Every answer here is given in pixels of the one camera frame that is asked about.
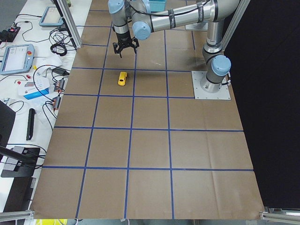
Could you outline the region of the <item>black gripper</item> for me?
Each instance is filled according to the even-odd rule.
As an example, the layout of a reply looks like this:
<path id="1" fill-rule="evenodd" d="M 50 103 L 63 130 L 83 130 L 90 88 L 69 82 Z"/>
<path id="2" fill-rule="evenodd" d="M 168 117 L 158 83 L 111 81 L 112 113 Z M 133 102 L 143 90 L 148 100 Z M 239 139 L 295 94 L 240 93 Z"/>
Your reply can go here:
<path id="1" fill-rule="evenodd" d="M 129 47 L 133 48 L 135 54 L 137 54 L 137 48 L 139 47 L 139 42 L 136 37 L 131 38 L 129 31 L 122 34 L 116 33 L 116 36 L 118 42 L 117 43 L 114 42 L 112 44 L 115 54 L 118 54 L 122 59 L 122 55 L 121 55 L 122 50 Z"/>

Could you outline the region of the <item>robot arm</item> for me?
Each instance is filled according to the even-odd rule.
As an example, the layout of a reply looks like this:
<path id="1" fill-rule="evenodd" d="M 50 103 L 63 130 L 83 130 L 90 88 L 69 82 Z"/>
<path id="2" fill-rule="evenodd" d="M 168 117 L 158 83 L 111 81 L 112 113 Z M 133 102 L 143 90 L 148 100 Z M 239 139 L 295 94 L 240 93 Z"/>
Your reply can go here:
<path id="1" fill-rule="evenodd" d="M 199 87 L 207 93 L 217 93 L 230 84 L 231 61 L 222 54 L 224 20 L 239 5 L 238 0 L 198 0 L 192 5 L 154 12 L 149 0 L 110 0 L 108 10 L 112 28 L 117 36 L 114 53 L 121 55 L 126 48 L 136 50 L 140 40 L 151 33 L 183 27 L 186 31 L 203 31 L 207 28 L 202 55 L 207 72 Z"/>

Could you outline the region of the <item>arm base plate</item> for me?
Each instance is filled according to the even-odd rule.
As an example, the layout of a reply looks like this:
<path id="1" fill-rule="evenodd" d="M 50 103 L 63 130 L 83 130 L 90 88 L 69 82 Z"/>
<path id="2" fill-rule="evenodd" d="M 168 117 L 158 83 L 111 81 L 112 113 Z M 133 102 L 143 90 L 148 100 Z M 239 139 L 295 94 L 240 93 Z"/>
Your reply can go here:
<path id="1" fill-rule="evenodd" d="M 196 100 L 231 100 L 226 79 L 219 84 L 207 80 L 206 71 L 192 71 L 194 97 Z"/>
<path id="2" fill-rule="evenodd" d="M 208 22 L 188 24 L 185 26 L 185 30 L 206 32 L 208 30 Z"/>

